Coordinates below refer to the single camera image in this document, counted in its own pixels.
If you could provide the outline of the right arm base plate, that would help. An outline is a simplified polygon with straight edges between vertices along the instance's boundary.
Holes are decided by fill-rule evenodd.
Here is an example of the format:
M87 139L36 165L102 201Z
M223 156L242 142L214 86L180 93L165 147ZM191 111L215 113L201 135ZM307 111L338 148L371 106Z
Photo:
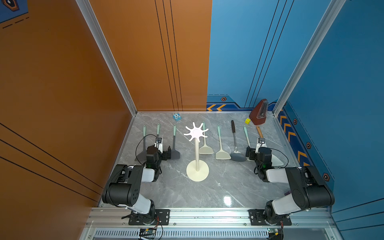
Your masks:
M250 222L252 226L291 226L292 221L290 215L276 215L272 214L267 216L265 210L253 209L248 210Z

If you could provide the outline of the white utensil rack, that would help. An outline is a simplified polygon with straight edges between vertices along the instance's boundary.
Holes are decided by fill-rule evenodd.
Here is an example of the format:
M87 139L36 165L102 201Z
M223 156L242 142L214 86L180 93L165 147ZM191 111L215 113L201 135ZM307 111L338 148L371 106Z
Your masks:
M195 122L193 122L193 128L190 129L186 127L190 132L184 134L185 136L191 137L190 142L192 140L195 142L195 160L191 161L186 168L188 178L194 182L202 182L209 175L209 166L206 162L200 160L200 138L207 138L207 136L204 135L207 130L203 130L202 127L203 123L197 127Z

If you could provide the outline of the mint handle white spatula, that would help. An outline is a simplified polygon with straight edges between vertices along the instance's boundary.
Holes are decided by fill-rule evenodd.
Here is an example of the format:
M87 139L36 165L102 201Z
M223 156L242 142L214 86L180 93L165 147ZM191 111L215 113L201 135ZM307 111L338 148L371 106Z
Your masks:
M248 146L251 147L247 127L243 126L243 128L244 128L244 133L245 133L245 136L246 136L246 140L247 140Z

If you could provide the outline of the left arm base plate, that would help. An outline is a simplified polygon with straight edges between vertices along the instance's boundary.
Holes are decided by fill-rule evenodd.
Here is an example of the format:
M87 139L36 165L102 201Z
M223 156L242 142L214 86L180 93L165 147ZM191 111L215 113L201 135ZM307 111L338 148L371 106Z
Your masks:
M170 209L155 209L152 213L141 215L131 213L127 216L130 226L155 226L157 224L168 226L170 220Z

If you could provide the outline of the wooden handle white spatula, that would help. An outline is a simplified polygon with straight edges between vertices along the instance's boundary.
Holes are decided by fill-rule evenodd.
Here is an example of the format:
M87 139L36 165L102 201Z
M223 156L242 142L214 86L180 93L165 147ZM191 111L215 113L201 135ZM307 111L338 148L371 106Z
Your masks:
M261 128L259 126L257 126L257 131L259 134L259 138L264 138ZM273 154L272 149L268 148L267 145L265 145L263 148L267 148L271 151L271 161L272 161L273 167L282 167L284 165L284 163L277 156Z

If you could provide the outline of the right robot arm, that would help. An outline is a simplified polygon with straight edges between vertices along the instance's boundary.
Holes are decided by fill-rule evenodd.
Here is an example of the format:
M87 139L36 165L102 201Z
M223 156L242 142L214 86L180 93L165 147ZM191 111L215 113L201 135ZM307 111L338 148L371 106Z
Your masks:
M314 166L274 168L272 149L247 148L246 156L256 163L254 173L265 183L288 184L284 197L271 200L265 208L249 210L253 226L290 226L290 214L311 208L332 206L335 197L326 181Z

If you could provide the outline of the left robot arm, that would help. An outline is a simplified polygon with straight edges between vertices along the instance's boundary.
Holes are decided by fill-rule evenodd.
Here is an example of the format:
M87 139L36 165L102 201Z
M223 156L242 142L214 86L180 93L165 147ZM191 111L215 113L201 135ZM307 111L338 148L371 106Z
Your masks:
M157 215L153 200L140 194L142 183L156 182L162 173L161 162L172 157L172 149L160 151L152 145L147 148L147 161L142 165L122 165L114 167L103 193L102 202L118 208L131 210L122 219L130 219L130 225L157 225L161 217Z

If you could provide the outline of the mint handle grey spatula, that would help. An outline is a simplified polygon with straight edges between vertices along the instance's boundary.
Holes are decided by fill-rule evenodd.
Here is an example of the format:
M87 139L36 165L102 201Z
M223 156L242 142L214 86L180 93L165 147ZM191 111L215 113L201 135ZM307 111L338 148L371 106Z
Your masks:
M141 140L143 143L143 150L136 155L136 161L138 161L141 165L143 165L146 162L147 159L147 148L146 148L146 126L143 126L143 139Z

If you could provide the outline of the black handle metal utensil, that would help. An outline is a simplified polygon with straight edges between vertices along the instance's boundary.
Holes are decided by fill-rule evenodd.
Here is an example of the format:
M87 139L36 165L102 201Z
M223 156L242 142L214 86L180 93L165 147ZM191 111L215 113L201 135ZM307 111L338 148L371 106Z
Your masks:
M245 162L246 161L246 156L238 151L237 138L236 138L236 128L235 128L234 120L231 120L231 127L232 127L232 133L233 133L234 144L235 144L235 149L230 154L231 159L234 162Z

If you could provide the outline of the mint handle cream turner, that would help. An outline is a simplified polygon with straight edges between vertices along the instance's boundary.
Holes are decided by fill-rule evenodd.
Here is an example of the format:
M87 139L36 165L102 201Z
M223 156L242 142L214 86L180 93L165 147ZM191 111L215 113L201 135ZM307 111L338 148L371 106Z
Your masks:
M220 149L218 152L216 152L215 158L217 160L230 160L231 159L230 154L223 150L223 144L222 144L222 138L221 138L221 128L219 125L217 125L217 131L218 131Z

